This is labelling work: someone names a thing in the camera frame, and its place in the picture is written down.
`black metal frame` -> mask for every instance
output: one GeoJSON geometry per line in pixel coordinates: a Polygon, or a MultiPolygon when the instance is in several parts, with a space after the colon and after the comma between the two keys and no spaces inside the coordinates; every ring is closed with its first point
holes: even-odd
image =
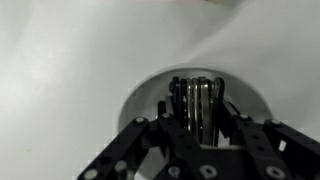
{"type": "Polygon", "coordinates": [[[192,133],[183,128],[181,111],[178,111],[182,101],[176,95],[172,96],[174,115],[164,116],[166,104],[161,101],[156,120],[149,122],[144,119],[139,123],[133,119],[79,175],[78,180],[85,180],[84,174],[90,169],[98,171],[98,180],[117,179],[114,166],[120,160],[126,161],[127,169],[135,173],[152,147],[160,147],[163,156],[168,159],[155,180],[205,179],[199,171],[202,165],[215,167],[216,179],[221,180],[272,179],[266,173],[266,168],[270,166],[281,169],[284,179],[315,180],[319,175],[318,142],[283,123],[272,123],[271,120],[266,120],[263,125],[255,123],[250,117],[241,116],[232,104],[223,99],[220,100],[217,117],[219,130],[224,137],[230,138],[230,145],[242,148],[201,148],[192,133]],[[287,143],[284,151],[279,150],[281,141],[287,143]],[[172,166],[181,170],[179,177],[168,173],[172,166]]]}

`bolt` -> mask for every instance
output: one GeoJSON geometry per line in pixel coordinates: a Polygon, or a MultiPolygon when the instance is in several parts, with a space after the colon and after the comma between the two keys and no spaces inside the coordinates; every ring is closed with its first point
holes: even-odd
{"type": "Polygon", "coordinates": [[[275,126],[279,126],[281,124],[281,122],[278,121],[277,119],[271,119],[271,124],[275,125],[275,126]]]}
{"type": "Polygon", "coordinates": [[[168,169],[168,173],[172,178],[179,178],[180,175],[180,169],[177,166],[171,166],[168,169]]]}
{"type": "Polygon", "coordinates": [[[286,179],[286,174],[279,168],[275,166],[268,166],[266,168],[266,173],[269,177],[277,180],[286,179]]]}
{"type": "Polygon", "coordinates": [[[136,122],[137,122],[138,124],[143,123],[143,121],[144,121],[144,119],[143,119],[142,117],[136,118],[136,122]]]}
{"type": "Polygon", "coordinates": [[[98,177],[98,171],[96,169],[90,169],[84,174],[85,180],[93,180],[98,177]]]}
{"type": "Polygon", "coordinates": [[[218,176],[218,171],[211,165],[203,165],[199,170],[204,179],[213,179],[218,176]]]}
{"type": "Polygon", "coordinates": [[[162,114],[162,117],[164,117],[164,118],[166,118],[166,119],[167,119],[167,118],[169,118],[169,117],[170,117],[170,114],[168,114],[168,113],[163,113],[163,114],[162,114]]]}
{"type": "Polygon", "coordinates": [[[248,118],[249,118],[249,116],[246,115],[246,114],[240,114],[240,117],[241,117],[242,119],[248,119],[248,118]]]}

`circular opening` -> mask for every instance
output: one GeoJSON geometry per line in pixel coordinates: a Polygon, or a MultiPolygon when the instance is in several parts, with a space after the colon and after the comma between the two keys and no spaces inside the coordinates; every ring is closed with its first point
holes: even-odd
{"type": "Polygon", "coordinates": [[[257,149],[258,149],[259,151],[264,151],[264,148],[261,147],[261,146],[257,146],[257,149]]]}
{"type": "Polygon", "coordinates": [[[103,165],[107,165],[111,162],[111,159],[109,157],[103,157],[100,159],[100,163],[103,165]]]}
{"type": "Polygon", "coordinates": [[[272,170],[272,173],[275,174],[275,175],[279,175],[279,172],[277,170],[275,170],[275,169],[272,170]]]}
{"type": "Polygon", "coordinates": [[[172,166],[168,169],[168,173],[173,178],[179,178],[180,169],[177,166],[172,166]]]}
{"type": "Polygon", "coordinates": [[[211,169],[206,169],[206,172],[209,174],[212,173],[211,169]]]}
{"type": "Polygon", "coordinates": [[[256,136],[256,135],[254,135],[254,136],[252,136],[252,137],[253,137],[253,139],[255,139],[255,140],[258,140],[258,139],[259,139],[259,137],[256,136]]]}

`hole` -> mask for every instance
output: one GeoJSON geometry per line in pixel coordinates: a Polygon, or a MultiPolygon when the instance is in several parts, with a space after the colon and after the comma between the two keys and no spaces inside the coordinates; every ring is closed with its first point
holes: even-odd
{"type": "Polygon", "coordinates": [[[264,151],[264,148],[261,147],[261,146],[257,146],[257,149],[258,149],[259,151],[264,151]]]}
{"type": "Polygon", "coordinates": [[[186,148],[187,148],[188,150],[191,150],[191,149],[192,149],[192,146],[191,146],[191,145],[186,145],[186,148]]]}
{"type": "Polygon", "coordinates": [[[258,139],[259,139],[259,136],[256,136],[256,135],[253,135],[252,137],[253,137],[253,139],[255,139],[255,140],[258,140],[258,139]]]}
{"type": "Polygon", "coordinates": [[[279,144],[279,151],[283,152],[286,149],[287,142],[281,140],[279,144]]]}
{"type": "Polygon", "coordinates": [[[209,174],[212,173],[211,169],[209,169],[209,168],[206,169],[206,172],[209,173],[209,174]]]}
{"type": "Polygon", "coordinates": [[[275,169],[272,170],[272,173],[275,174],[275,175],[279,175],[279,172],[277,170],[275,170],[275,169]]]}
{"type": "Polygon", "coordinates": [[[109,157],[102,157],[100,159],[100,163],[103,164],[103,165],[107,165],[111,162],[111,159],[109,157]]]}

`white fabric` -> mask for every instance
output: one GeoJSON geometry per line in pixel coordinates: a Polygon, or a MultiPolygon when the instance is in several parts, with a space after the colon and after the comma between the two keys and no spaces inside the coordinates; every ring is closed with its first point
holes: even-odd
{"type": "Polygon", "coordinates": [[[181,63],[244,79],[320,140],[320,1],[220,2],[1,0],[1,179],[76,179],[131,90],[181,63]]]}

